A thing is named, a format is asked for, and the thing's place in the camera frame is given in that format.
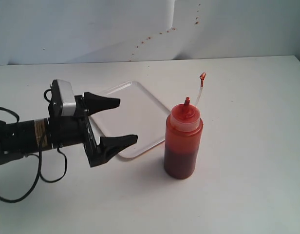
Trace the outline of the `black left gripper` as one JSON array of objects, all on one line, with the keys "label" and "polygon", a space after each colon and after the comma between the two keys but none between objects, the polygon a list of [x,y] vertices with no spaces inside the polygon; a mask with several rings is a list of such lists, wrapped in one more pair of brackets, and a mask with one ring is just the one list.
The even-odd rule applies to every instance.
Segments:
[{"label": "black left gripper", "polygon": [[49,130],[54,147],[82,144],[91,167],[109,162],[124,149],[137,143],[138,135],[100,137],[95,141],[89,116],[120,106],[119,98],[103,97],[90,92],[76,95],[76,110],[73,116],[50,117]]}]

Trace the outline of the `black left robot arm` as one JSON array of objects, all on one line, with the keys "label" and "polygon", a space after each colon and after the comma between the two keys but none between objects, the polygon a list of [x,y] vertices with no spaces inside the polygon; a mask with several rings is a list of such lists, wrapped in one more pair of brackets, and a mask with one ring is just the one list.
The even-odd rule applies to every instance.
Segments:
[{"label": "black left robot arm", "polygon": [[99,143],[94,138],[89,116],[119,107],[120,99],[85,92],[75,100],[76,110],[72,116],[58,116],[52,98],[49,118],[0,126],[0,165],[38,151],[83,144],[90,167],[96,167],[137,142],[137,135],[102,136]]}]

